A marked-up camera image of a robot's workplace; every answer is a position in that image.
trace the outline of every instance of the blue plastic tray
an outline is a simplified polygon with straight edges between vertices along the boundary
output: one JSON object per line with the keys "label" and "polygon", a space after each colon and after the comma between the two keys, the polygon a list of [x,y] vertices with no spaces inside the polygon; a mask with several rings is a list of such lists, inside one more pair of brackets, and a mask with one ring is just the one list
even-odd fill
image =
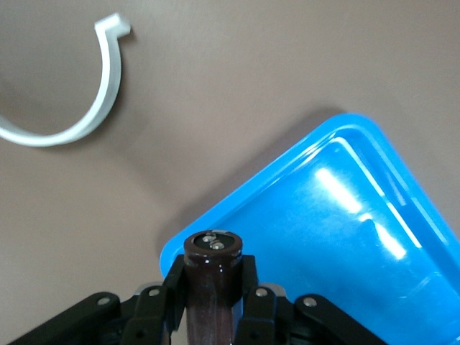
{"label": "blue plastic tray", "polygon": [[389,344],[460,342],[460,245],[381,131],[357,115],[322,124],[162,251],[225,229],[290,300],[318,293]]}

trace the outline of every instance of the white curved object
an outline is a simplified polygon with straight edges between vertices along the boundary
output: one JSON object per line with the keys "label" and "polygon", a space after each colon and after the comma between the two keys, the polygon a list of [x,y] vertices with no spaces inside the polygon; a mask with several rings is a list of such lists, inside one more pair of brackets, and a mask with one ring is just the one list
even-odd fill
{"label": "white curved object", "polygon": [[79,140],[96,129],[114,105],[121,80],[118,38],[131,32],[129,22],[118,13],[94,24],[102,55],[101,85],[88,112],[72,127],[51,135],[28,132],[0,115],[0,137],[16,144],[49,147]]}

